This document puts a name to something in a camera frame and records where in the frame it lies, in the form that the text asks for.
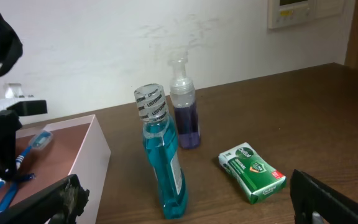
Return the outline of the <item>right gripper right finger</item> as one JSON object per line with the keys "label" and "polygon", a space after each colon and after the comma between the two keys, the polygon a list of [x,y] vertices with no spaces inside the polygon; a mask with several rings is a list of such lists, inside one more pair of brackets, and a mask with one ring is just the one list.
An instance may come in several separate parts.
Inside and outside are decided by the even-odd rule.
{"label": "right gripper right finger", "polygon": [[358,223],[358,203],[310,176],[294,170],[290,197],[296,224],[326,220],[328,223]]}

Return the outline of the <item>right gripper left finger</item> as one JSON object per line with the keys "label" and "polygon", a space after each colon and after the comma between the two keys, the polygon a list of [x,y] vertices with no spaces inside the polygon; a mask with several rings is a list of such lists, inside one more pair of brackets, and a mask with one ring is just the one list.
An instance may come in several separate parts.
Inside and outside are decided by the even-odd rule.
{"label": "right gripper left finger", "polygon": [[0,224],[75,224],[89,200],[75,174],[71,174],[0,212]]}

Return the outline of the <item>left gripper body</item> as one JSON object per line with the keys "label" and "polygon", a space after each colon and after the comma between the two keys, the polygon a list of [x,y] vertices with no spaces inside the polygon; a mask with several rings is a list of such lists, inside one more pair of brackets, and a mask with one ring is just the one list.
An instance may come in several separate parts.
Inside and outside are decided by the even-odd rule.
{"label": "left gripper body", "polygon": [[12,180],[17,175],[16,131],[22,127],[19,118],[46,113],[46,100],[20,101],[0,111],[0,178]]}

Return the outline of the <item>blue white toothbrush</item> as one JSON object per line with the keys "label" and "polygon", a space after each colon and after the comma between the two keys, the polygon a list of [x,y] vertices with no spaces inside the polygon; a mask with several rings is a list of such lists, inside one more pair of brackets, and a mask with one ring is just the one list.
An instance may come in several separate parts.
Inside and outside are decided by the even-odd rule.
{"label": "blue white toothbrush", "polygon": [[[38,135],[35,135],[30,141],[24,151],[22,151],[15,159],[16,171],[21,168],[21,164],[31,150],[42,150],[53,139],[53,134],[49,131],[42,131]],[[0,189],[7,183],[6,180],[0,178]]]}

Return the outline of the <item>blue mouthwash bottle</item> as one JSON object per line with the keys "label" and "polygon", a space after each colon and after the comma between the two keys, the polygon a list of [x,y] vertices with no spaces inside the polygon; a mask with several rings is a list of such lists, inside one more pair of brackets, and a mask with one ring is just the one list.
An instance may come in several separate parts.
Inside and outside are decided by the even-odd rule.
{"label": "blue mouthwash bottle", "polygon": [[152,83],[134,91],[142,125],[142,142],[157,179],[158,194],[166,219],[181,218],[188,194],[178,160],[178,138],[162,85]]}

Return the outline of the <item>blue disposable razor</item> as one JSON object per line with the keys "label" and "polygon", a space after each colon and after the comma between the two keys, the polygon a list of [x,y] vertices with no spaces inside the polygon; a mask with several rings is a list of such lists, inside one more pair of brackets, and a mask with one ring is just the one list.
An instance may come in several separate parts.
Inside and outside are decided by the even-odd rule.
{"label": "blue disposable razor", "polygon": [[5,194],[5,196],[2,198],[2,200],[0,202],[0,212],[4,211],[5,209],[7,209],[10,206],[11,202],[13,201],[14,197],[16,196],[19,184],[21,184],[22,182],[30,181],[35,178],[36,178],[36,175],[34,173],[30,173],[30,174],[26,174],[23,177],[18,178],[15,182],[13,182],[10,185],[9,190],[7,191],[7,193]]}

